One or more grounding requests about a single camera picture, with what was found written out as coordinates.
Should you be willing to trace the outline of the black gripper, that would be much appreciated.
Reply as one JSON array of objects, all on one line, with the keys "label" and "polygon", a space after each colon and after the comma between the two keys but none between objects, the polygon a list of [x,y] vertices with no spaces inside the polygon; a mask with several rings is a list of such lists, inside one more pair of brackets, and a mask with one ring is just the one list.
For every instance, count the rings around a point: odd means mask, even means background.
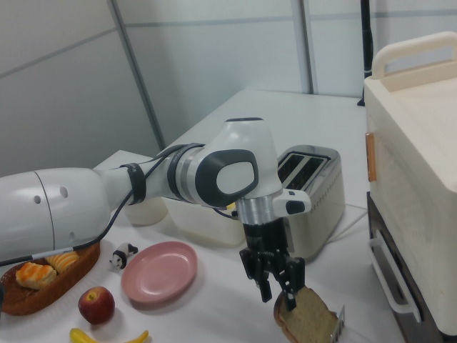
[{"label": "black gripper", "polygon": [[291,312],[296,308],[296,295],[305,286],[305,261],[290,257],[285,222],[280,218],[266,224],[243,224],[247,247],[240,256],[246,275],[260,290],[262,302],[272,299],[268,273],[280,278],[285,308]]}]

